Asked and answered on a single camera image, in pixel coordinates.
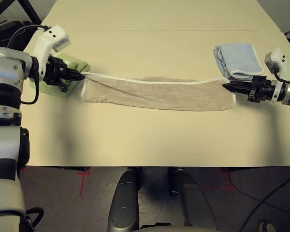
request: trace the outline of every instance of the gray chair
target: gray chair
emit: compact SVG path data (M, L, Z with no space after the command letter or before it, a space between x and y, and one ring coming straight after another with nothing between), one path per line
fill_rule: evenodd
M169 192L178 193L184 226L155 226L139 228L138 190L140 188L137 168L128 168L121 176L108 217L108 232L212 232L217 223L213 211L198 183L183 169L168 171Z

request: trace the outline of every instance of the green towel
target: green towel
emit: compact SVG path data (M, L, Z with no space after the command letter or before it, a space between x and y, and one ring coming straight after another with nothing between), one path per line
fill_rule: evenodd
M81 59L75 58L73 56L70 56L68 54L60 53L56 55L55 57L62 59L67 64L69 69L75 69L79 72L88 72L90 70L90 65L87 62ZM64 93L64 92L61 92L57 86L50 86L50 85L47 85L44 81L41 81L40 92L66 98L69 96L70 93L72 93L72 91L78 85L78 83L79 81L70 82L68 84L68 90ZM30 86L32 88L35 88L35 85L33 82L30 82Z

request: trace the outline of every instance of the folded blue towel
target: folded blue towel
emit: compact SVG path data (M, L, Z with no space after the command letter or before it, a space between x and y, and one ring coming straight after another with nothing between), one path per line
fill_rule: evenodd
M252 44L230 43L215 47L215 58L223 76L239 80L251 80L264 69Z

